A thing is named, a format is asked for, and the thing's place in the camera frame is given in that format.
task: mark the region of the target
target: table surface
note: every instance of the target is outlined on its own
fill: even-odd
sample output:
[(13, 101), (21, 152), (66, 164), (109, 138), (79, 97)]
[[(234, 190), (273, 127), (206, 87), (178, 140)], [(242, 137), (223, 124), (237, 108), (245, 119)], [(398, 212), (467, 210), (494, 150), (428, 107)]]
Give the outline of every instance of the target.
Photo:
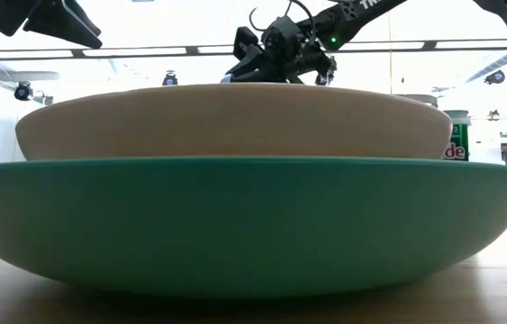
[(0, 323), (507, 323), (507, 231), (416, 283), (293, 301), (179, 301), (84, 292), (0, 260)]

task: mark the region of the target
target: wooden bowl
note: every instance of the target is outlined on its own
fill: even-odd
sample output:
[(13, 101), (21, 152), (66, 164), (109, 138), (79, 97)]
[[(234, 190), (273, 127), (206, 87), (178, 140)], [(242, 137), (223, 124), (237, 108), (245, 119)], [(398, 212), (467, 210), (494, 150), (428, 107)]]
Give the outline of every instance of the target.
[(164, 156), (441, 158), (449, 117), (423, 103), (334, 87), (182, 85), (100, 94), (23, 117), (28, 160)]

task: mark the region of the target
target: teal plastic bowl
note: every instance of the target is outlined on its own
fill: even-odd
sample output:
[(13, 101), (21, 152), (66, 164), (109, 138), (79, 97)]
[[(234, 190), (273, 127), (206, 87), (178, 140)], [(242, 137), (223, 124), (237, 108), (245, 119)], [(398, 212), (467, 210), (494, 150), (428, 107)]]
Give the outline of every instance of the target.
[(0, 258), (69, 284), (279, 298), (411, 281), (507, 228), (507, 166), (328, 157), (0, 165)]

